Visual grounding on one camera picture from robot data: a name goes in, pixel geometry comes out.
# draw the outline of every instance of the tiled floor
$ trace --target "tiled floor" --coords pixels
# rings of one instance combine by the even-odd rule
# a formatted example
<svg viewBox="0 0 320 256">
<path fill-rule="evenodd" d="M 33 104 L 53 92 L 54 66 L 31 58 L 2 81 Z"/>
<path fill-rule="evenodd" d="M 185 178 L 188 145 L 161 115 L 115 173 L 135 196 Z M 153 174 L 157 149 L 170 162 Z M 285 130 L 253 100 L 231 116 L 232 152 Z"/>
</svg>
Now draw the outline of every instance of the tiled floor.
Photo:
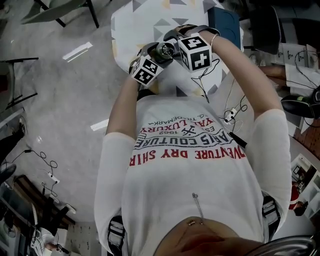
<svg viewBox="0 0 320 256">
<path fill-rule="evenodd" d="M 76 221 L 94 219 L 96 178 L 105 131 L 92 131 L 90 126 L 109 118 L 126 77 L 113 58 L 110 18 L 128 1 L 94 0 L 99 29 L 87 8 L 63 17 L 67 23 L 65 28 L 55 21 L 21 25 L 20 20 L 33 0 L 7 0 L 10 11 L 0 14 L 0 18 L 8 19 L 0 39 L 0 60 L 39 57 L 39 60 L 15 65 L 16 93 L 28 95 L 37 91 L 38 96 L 23 104 L 28 134 L 7 160 L 12 161 L 27 147 L 38 153 L 45 152 L 48 161 L 55 160 L 58 168 L 54 175 L 61 182 L 53 190 L 62 202 L 77 209 L 77 214 L 71 216 Z M 93 45 L 88 52 L 69 63 L 62 59 L 86 42 Z M 220 116 L 225 107 L 235 107 L 243 96 L 235 82 L 226 106 L 233 80 L 228 75 L 210 99 Z M 252 109 L 249 107 L 237 117 L 244 121 L 237 134 L 247 139 L 253 121 Z M 53 181 L 44 171 L 50 168 L 35 154 L 22 154 L 15 163 L 16 174 L 27 174 L 40 191 L 41 182 L 52 186 Z"/>
</svg>

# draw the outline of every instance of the white table with geometric pattern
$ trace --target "white table with geometric pattern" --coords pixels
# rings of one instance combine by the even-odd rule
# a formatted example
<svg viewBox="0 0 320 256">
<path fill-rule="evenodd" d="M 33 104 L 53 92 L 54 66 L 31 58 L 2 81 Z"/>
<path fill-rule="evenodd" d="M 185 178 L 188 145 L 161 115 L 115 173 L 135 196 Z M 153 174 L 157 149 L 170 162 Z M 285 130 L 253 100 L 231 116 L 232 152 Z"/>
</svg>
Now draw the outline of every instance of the white table with geometric pattern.
<svg viewBox="0 0 320 256">
<path fill-rule="evenodd" d="M 217 0 L 132 0 L 111 16 L 112 50 L 116 63 L 128 72 L 130 63 L 144 45 L 163 42 L 164 35 L 177 26 L 208 25 L 207 11 L 214 6 L 223 9 Z M 240 28 L 242 49 L 243 35 Z M 201 88 L 191 78 L 198 78 L 203 72 L 189 73 L 174 60 L 149 89 L 162 95 L 202 95 Z M 220 60 L 214 71 L 201 79 L 208 95 L 217 90 L 227 73 L 229 69 Z"/>
</svg>

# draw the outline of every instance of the white cube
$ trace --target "white cube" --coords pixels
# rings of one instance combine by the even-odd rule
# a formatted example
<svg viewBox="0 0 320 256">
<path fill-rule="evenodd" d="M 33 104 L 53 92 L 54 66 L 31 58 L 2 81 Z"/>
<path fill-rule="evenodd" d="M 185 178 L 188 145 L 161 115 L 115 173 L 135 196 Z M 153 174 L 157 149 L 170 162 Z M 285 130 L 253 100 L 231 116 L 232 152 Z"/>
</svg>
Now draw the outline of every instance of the white cube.
<svg viewBox="0 0 320 256">
<path fill-rule="evenodd" d="M 163 70 L 163 68 L 151 61 L 149 56 L 141 56 L 134 63 L 131 77 L 148 88 Z"/>
<path fill-rule="evenodd" d="M 178 40 L 183 67 L 189 72 L 210 68 L 212 65 L 211 46 L 198 33 Z"/>
</svg>

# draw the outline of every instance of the backpack strap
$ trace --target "backpack strap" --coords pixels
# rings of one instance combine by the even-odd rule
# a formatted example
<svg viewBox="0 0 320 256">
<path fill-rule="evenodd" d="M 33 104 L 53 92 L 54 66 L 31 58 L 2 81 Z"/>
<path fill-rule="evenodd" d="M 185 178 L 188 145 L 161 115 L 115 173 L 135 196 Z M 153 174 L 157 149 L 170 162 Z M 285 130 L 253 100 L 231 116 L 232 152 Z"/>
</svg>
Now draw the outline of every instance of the backpack strap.
<svg viewBox="0 0 320 256">
<path fill-rule="evenodd" d="M 124 245 L 126 230 L 122 221 L 121 211 L 114 216 L 108 227 L 108 244 L 111 252 L 115 256 L 122 256 L 122 247 Z"/>
<path fill-rule="evenodd" d="M 262 194 L 263 205 L 262 205 L 262 216 L 264 219 L 265 225 L 267 225 L 268 236 L 265 238 L 265 242 L 270 242 L 276 233 L 279 223 L 280 223 L 280 214 L 276 201 L 270 195 Z"/>
</svg>

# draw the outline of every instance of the wooden floor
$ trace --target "wooden floor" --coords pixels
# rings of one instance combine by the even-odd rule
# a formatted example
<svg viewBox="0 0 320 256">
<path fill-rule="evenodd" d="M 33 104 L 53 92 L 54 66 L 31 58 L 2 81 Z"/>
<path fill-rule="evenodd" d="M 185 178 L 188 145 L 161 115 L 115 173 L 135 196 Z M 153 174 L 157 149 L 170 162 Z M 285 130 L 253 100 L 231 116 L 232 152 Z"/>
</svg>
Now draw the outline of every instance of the wooden floor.
<svg viewBox="0 0 320 256">
<path fill-rule="evenodd" d="M 319 128 L 309 127 L 303 134 L 296 129 L 294 138 L 320 160 L 320 119 L 312 125 Z"/>
</svg>

